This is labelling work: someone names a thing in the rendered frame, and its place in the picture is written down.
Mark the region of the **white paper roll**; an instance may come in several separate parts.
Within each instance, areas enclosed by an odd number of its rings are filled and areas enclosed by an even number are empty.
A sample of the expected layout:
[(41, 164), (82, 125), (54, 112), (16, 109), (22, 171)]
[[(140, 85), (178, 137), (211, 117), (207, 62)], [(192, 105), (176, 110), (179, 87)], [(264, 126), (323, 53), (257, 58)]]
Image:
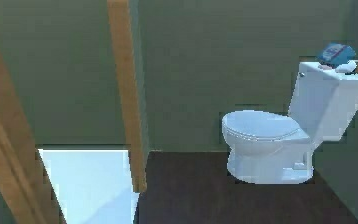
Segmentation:
[(337, 73), (351, 73), (357, 68), (357, 60), (349, 60), (346, 64), (339, 65), (335, 71)]

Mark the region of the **wooden room door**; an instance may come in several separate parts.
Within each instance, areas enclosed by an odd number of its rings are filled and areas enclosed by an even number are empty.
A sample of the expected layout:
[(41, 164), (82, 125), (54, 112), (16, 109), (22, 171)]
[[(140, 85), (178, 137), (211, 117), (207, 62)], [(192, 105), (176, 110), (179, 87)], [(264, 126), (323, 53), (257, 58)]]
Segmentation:
[(67, 224), (1, 52), (0, 193), (17, 224)]

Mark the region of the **white toilet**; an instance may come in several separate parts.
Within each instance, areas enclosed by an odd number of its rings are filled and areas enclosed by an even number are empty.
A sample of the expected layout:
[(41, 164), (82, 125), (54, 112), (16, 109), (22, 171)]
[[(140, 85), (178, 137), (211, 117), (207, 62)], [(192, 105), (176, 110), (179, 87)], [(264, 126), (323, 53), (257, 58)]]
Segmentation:
[(313, 177), (313, 155), (338, 142), (358, 110), (358, 73), (299, 64), (285, 115), (239, 110), (221, 120), (227, 170), (254, 184), (300, 184)]

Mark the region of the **blue box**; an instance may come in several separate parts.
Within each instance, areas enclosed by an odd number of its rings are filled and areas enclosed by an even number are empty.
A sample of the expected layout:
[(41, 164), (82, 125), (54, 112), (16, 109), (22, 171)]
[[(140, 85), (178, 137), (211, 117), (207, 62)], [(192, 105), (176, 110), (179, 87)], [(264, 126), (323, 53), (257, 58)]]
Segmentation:
[(317, 60), (320, 63), (337, 67), (346, 64), (355, 57), (356, 52), (351, 46), (331, 42), (317, 55)]

